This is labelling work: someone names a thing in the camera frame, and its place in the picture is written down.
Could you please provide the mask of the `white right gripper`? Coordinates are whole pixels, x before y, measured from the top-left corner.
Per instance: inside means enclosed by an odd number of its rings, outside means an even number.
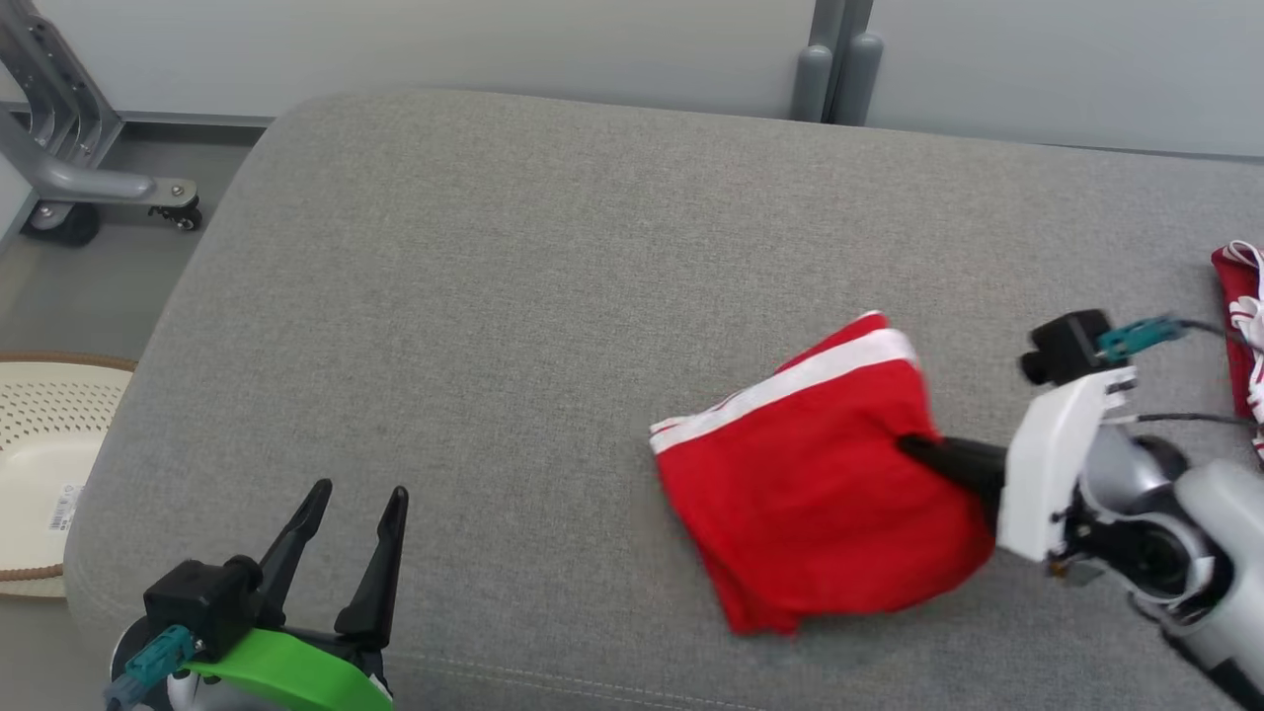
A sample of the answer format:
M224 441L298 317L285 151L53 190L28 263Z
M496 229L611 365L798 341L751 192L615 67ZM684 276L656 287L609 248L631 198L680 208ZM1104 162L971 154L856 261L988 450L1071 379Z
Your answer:
M1006 448L961 436L899 436L897 449L980 498L997 547L1040 563L1063 549L1057 514L1074 486L1107 414L1126 402L1138 369L1102 369L1031 400Z

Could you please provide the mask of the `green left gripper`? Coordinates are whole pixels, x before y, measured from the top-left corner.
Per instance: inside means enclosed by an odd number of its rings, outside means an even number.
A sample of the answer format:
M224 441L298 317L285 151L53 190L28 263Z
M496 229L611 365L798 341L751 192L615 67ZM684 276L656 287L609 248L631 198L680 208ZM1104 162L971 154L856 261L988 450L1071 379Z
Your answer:
M259 626L287 622L289 584L331 495L332 482L319 479L259 563ZM380 652L391 643L408 504L408 490L394 487L372 559L324 648L289 631L253 629L220 662L185 665L185 711L394 711Z

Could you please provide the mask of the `red shorts with white stripes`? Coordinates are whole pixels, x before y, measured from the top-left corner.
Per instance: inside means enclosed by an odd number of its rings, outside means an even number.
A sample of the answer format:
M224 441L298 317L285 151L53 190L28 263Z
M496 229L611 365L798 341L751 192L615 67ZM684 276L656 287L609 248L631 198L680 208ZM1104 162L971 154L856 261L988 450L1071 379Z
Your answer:
M868 311L648 445L731 630L878 615L951 593L991 558L980 496L899 450L942 435L919 356Z

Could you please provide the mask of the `red Bulls jersey shirt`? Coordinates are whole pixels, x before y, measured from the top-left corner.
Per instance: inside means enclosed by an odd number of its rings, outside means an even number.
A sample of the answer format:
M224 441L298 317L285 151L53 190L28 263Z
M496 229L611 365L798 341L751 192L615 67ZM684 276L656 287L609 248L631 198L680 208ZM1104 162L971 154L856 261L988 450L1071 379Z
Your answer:
M1226 359L1239 416L1255 423L1253 447L1264 467L1264 249L1232 240L1211 263L1224 297Z

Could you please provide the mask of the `cream plastic laundry basket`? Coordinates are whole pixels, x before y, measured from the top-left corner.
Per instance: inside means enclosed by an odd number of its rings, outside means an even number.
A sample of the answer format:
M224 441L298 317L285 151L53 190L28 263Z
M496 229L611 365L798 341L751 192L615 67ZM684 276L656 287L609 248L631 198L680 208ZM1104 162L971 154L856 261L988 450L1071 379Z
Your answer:
M135 361L0 352L0 598L63 598L80 498Z

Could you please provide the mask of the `grey fabric sofa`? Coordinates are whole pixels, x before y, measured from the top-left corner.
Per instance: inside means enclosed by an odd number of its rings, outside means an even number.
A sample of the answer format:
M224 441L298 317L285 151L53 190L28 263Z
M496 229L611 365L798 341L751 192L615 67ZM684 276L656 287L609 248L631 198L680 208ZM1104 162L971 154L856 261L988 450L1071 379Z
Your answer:
M107 676L185 559L334 493L284 610L329 629L411 495L403 711L1237 711L1100 579L994 555L897 615L728 630L648 447L876 309L937 423L1004 442L1029 330L1218 316L1264 164L497 94L307 101L246 157L80 498L70 612Z

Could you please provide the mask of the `grey partition post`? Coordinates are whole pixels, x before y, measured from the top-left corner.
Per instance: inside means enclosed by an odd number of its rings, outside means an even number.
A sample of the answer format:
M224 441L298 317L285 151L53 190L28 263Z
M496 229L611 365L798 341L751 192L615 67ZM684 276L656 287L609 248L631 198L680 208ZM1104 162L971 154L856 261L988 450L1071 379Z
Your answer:
M830 90L841 10L846 0L817 0L808 44L796 58L789 113L791 120L818 124L825 116L825 100Z
M828 121L836 125L863 127L886 48L884 39L870 32L876 0L846 0L841 13L833 99Z

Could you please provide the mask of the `grey metal wheeled frame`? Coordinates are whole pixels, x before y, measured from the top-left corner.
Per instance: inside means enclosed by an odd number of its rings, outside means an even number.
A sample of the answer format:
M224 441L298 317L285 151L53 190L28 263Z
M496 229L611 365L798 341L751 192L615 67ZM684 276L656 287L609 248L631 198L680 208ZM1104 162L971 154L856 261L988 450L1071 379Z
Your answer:
M201 229L193 180L101 167L125 121L35 0L0 0L3 76L24 96L0 97L0 156L35 194L20 214L24 234L85 245L99 234L102 205L144 207L179 232Z

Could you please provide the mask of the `grey partition base rail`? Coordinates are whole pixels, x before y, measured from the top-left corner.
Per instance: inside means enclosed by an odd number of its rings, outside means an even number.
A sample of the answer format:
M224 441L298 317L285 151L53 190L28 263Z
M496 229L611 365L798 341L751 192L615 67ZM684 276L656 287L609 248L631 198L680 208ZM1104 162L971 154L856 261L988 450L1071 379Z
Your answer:
M276 121L273 116L214 116L212 114L147 113L145 110L118 110L118 116L123 121L135 121L135 124L249 127L249 129L265 129L265 127L270 127L272 121Z

